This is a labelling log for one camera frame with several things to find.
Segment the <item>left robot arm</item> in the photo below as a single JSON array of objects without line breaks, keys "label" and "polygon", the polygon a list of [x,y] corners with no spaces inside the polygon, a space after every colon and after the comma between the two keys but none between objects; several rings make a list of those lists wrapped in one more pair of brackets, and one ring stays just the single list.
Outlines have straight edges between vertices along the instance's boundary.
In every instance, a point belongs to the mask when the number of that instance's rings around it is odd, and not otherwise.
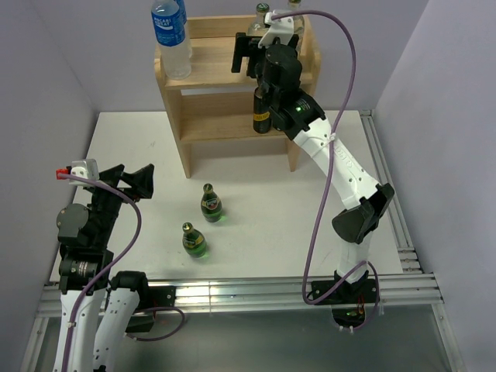
[{"label": "left robot arm", "polygon": [[130,319],[153,304],[146,274],[110,270],[121,260],[108,248],[122,204],[153,196],[154,165],[133,173],[124,165],[99,171],[95,160],[75,161],[56,177],[91,194],[57,216],[62,324],[55,371],[113,371]]}]

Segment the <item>clear glass bottle green cap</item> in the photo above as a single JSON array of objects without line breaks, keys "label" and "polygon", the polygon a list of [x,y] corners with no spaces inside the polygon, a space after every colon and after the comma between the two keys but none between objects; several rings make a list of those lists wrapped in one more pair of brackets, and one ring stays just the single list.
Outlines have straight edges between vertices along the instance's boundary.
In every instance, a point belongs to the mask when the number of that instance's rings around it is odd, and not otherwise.
[{"label": "clear glass bottle green cap", "polygon": [[[301,9],[301,0],[288,0],[288,10],[290,12],[296,12]],[[302,15],[294,15],[294,33],[298,35],[298,44],[296,46],[296,51],[298,54],[301,53],[301,46],[303,42],[304,32],[305,32],[305,19]]]}]

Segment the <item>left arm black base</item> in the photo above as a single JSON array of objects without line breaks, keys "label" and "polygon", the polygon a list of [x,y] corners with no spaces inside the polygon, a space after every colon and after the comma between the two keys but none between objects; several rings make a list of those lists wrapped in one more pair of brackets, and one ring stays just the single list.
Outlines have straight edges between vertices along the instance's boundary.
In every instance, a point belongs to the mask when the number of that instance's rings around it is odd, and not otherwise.
[{"label": "left arm black base", "polygon": [[143,310],[147,308],[174,306],[175,298],[175,286],[151,287],[147,299],[138,304],[137,309],[131,316],[126,332],[131,334],[149,332],[156,323],[155,318],[157,313],[150,311],[144,312]]}]

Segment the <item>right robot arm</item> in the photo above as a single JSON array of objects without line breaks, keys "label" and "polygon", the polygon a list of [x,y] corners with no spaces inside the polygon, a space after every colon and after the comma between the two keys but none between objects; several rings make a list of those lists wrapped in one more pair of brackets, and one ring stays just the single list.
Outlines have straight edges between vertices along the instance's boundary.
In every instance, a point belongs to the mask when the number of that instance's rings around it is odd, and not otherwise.
[{"label": "right robot arm", "polygon": [[325,186],[336,189],[344,209],[332,219],[342,241],[334,281],[337,297],[351,302],[369,283],[370,237],[387,211],[394,189],[365,171],[336,135],[337,124],[330,122],[316,100],[301,88],[297,39],[237,33],[232,72],[240,72],[242,59],[248,58],[246,73],[258,83],[256,111],[304,150],[327,177]]}]

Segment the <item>black can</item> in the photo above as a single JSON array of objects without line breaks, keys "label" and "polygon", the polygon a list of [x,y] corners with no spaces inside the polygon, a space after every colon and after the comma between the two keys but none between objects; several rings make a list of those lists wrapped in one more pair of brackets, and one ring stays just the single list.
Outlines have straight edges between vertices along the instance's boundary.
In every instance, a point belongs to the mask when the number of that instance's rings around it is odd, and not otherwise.
[{"label": "black can", "polygon": [[265,134],[270,128],[270,112],[262,99],[260,88],[257,87],[253,93],[253,129],[259,134]]}]

